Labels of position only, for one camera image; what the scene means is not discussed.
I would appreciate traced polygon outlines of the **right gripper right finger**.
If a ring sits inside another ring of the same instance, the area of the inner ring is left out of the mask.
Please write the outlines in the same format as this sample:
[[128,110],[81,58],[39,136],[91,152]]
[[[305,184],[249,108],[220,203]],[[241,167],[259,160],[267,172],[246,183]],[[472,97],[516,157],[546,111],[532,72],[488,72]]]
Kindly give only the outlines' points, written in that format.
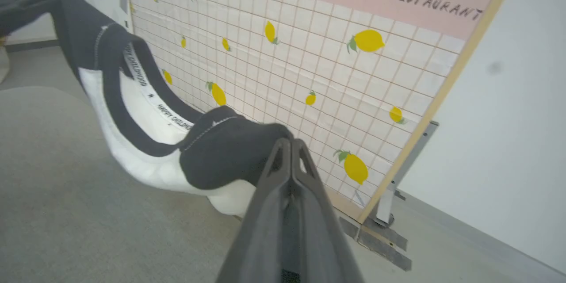
[[362,283],[362,273],[303,140],[292,141],[292,196],[298,208],[300,281]]

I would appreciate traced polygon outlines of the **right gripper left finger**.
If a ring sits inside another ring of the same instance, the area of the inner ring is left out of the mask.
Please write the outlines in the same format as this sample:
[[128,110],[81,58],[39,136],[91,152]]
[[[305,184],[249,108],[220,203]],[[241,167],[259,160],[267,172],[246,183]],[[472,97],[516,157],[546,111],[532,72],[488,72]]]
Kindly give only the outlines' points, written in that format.
[[291,142],[275,142],[217,283],[280,283],[284,204],[291,178]]

